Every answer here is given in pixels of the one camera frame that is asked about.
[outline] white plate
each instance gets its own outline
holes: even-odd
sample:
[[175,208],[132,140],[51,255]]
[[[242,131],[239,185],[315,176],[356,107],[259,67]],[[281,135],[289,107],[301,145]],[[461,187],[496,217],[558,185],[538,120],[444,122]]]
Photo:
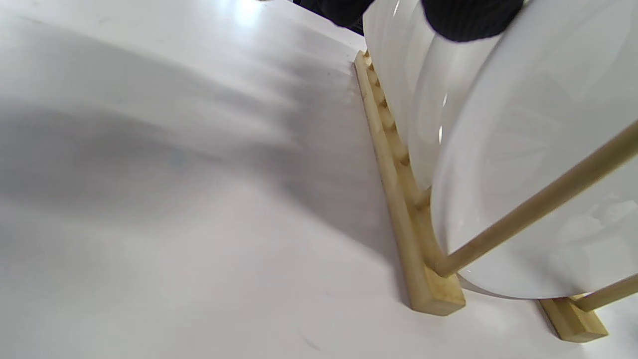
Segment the white plate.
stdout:
[[[638,117],[638,3],[528,5],[444,141],[433,224],[452,252]],[[638,160],[460,274],[496,294],[551,298],[638,272]]]
[[468,90],[499,37],[452,42],[434,36],[419,72],[408,118],[410,163],[419,188],[432,185],[441,141],[454,127]]

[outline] white table surface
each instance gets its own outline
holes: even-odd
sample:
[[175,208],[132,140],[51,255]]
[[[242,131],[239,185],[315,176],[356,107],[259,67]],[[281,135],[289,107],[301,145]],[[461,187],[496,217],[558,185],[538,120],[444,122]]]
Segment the white table surface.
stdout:
[[0,103],[36,119],[0,121],[0,358],[638,357],[636,298],[586,345],[533,302],[406,306],[358,35],[285,0],[0,8],[39,55],[0,70],[87,104]]

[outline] wooden dowel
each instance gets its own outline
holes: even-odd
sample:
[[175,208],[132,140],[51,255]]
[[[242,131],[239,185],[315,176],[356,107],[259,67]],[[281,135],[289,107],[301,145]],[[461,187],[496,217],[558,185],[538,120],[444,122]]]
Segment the wooden dowel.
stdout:
[[590,312],[635,293],[638,293],[638,274],[584,296],[576,300],[575,304],[584,312]]
[[456,273],[589,188],[636,153],[638,120],[474,239],[437,261],[435,272],[442,277]]

